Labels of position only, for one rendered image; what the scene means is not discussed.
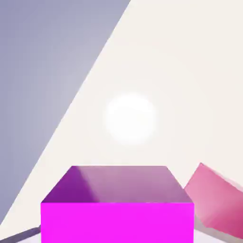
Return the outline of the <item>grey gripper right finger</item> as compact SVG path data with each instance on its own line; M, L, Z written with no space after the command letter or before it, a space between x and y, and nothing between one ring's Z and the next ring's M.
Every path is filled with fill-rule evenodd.
M194 230L194 243L237 243L237 238L219 231Z

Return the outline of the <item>small magenta cube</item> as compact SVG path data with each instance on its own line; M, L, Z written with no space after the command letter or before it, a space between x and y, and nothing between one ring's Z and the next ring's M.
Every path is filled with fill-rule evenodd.
M40 208L41 243L194 241L194 203L165 166L72 166Z

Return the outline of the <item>large pink box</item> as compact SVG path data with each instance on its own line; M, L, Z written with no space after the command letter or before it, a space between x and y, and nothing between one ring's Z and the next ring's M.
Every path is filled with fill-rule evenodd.
M195 228L227 243L243 243L243 187L200 163L185 186Z

